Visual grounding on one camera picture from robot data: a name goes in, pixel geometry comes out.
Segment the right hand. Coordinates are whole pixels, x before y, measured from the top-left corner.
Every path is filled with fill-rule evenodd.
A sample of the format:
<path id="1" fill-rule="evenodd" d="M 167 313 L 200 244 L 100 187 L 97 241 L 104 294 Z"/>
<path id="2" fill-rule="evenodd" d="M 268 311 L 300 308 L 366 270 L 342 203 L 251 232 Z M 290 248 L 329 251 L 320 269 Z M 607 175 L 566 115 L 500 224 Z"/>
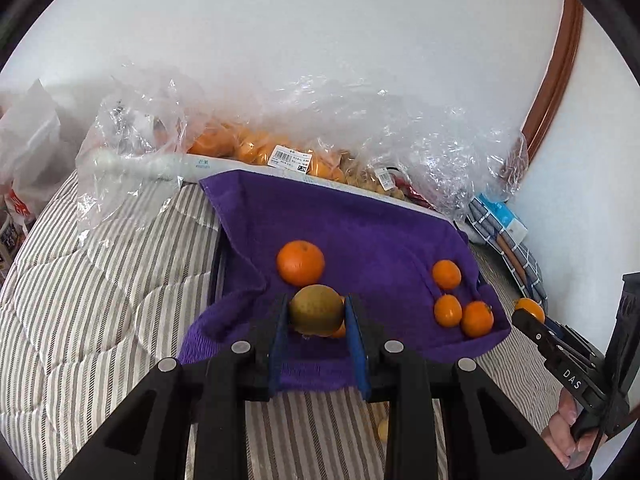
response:
<path id="1" fill-rule="evenodd" d="M 572 437 L 570 430 L 577 416 L 578 407 L 574 398 L 568 390 L 562 389 L 558 410 L 550 417 L 548 425 L 540 434 L 544 443 L 567 470 L 576 469 L 585 463 L 597 439 L 597 430 L 587 432 L 579 440 Z"/>

